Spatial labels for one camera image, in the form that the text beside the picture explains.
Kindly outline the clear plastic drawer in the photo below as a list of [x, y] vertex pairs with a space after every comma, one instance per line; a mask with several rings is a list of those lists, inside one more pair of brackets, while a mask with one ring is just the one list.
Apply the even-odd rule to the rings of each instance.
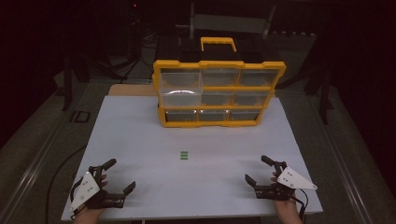
[[162, 69], [159, 94], [163, 107], [197, 106], [203, 94], [199, 69]]

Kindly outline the set of small clear bins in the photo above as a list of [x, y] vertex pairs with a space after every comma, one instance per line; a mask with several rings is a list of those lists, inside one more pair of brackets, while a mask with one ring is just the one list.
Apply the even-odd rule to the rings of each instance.
[[276, 69], [199, 69], [202, 74], [203, 94], [197, 106], [159, 108], [164, 121], [204, 125], [256, 124], [274, 93], [279, 71]]

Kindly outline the yellow drawer organizer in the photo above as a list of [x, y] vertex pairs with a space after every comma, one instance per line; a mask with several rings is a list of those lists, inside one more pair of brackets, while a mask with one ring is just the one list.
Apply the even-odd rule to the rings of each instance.
[[164, 127], [256, 126], [286, 71], [282, 62], [158, 60], [153, 65]]

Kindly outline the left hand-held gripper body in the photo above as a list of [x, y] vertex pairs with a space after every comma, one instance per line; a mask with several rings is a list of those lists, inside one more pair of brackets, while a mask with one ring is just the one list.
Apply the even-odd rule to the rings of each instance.
[[75, 215], [78, 213], [78, 208], [82, 205], [89, 209], [123, 207], [123, 194], [110, 194], [104, 190], [103, 171], [100, 166], [90, 167], [72, 188], [70, 211]]

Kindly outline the aluminium floor rail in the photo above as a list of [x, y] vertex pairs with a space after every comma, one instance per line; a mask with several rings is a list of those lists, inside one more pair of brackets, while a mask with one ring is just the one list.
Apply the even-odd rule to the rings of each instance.
[[51, 126], [45, 141], [40, 145], [39, 150], [22, 175], [21, 180], [11, 194], [10, 199], [0, 212], [0, 224], [11, 224], [15, 219], [17, 212], [20, 210], [21, 205], [25, 201], [25, 198], [29, 194], [33, 184], [36, 182], [56, 137], [74, 113], [74, 107], [74, 105], [70, 105], [66, 110], [62, 110], [60, 115], [57, 117], [56, 122]]
[[310, 105], [311, 110], [314, 113], [314, 118], [316, 122], [319, 124], [320, 129], [323, 132], [325, 139], [330, 146], [333, 163], [335, 164], [337, 173], [340, 176], [341, 183], [344, 187], [344, 190], [346, 191], [346, 195], [348, 197], [349, 203], [354, 210], [355, 216], [357, 217], [360, 224], [374, 224], [374, 220], [372, 219], [372, 216], [361, 197], [361, 193], [355, 181], [353, 180], [352, 174], [347, 169], [347, 164], [342, 157], [340, 148], [334, 139], [331, 129], [327, 124], [324, 123], [318, 112], [317, 98], [315, 96], [308, 96], [307, 101]]

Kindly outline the person's left hand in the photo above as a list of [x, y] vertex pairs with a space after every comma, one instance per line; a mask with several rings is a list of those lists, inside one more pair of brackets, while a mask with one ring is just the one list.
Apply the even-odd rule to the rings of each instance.
[[75, 215], [75, 219], [98, 219], [104, 213], [105, 209], [89, 209], [85, 205], [78, 208], [78, 213]]

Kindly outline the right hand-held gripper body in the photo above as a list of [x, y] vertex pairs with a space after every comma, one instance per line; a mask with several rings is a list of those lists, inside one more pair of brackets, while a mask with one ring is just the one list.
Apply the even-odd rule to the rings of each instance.
[[318, 187], [291, 169], [284, 161], [274, 161], [276, 181], [269, 186], [256, 185], [254, 188], [258, 199], [288, 201], [297, 189], [313, 189]]

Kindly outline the black metal stand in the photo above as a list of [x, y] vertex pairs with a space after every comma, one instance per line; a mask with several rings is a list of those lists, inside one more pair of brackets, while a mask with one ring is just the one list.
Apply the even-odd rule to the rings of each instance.
[[72, 103], [73, 99], [73, 70], [71, 64], [71, 57], [67, 55], [64, 58], [64, 107], [66, 111]]
[[326, 70], [323, 75], [321, 94], [320, 94], [320, 104], [319, 104], [319, 115], [324, 124], [328, 123], [327, 110], [329, 106], [329, 91], [331, 85], [331, 73]]

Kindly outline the person's right hand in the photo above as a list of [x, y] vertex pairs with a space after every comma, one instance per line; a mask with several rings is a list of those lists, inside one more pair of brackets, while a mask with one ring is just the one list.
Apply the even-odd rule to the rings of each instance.
[[288, 201], [273, 201], [276, 213], [279, 218], [291, 219], [292, 217], [299, 217], [296, 202], [293, 199]]

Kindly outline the black tripod stand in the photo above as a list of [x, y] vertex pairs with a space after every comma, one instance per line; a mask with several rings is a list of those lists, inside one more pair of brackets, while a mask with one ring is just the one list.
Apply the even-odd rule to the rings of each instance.
[[104, 77], [126, 81], [141, 58], [139, 20], [122, 16], [98, 18], [101, 47], [90, 66]]

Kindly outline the grey metal frame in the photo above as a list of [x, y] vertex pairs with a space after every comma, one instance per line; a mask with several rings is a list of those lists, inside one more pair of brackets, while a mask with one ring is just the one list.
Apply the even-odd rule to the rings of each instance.
[[266, 38], [269, 34], [276, 5], [270, 5], [268, 12], [259, 17], [236, 17], [227, 15], [202, 14], [197, 12], [196, 4], [190, 4], [190, 21], [182, 27], [189, 30], [190, 39], [198, 30], [213, 32], [255, 34]]

